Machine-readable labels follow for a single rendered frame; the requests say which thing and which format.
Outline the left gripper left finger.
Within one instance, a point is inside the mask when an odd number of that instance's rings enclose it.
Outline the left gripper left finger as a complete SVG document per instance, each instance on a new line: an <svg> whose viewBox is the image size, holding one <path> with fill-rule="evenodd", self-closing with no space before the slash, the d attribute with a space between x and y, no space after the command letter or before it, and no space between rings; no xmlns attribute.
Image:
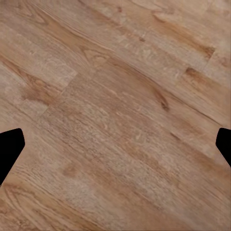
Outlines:
<svg viewBox="0 0 231 231"><path fill-rule="evenodd" d="M20 128L0 133L0 186L25 147Z"/></svg>

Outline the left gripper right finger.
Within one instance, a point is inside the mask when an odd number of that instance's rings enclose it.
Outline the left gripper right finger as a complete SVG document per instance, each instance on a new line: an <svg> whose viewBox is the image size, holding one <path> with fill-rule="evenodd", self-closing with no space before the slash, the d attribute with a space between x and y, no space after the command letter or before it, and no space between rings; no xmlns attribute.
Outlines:
<svg viewBox="0 0 231 231"><path fill-rule="evenodd" d="M218 131L216 146L222 153L226 161L231 167L231 130L220 128Z"/></svg>

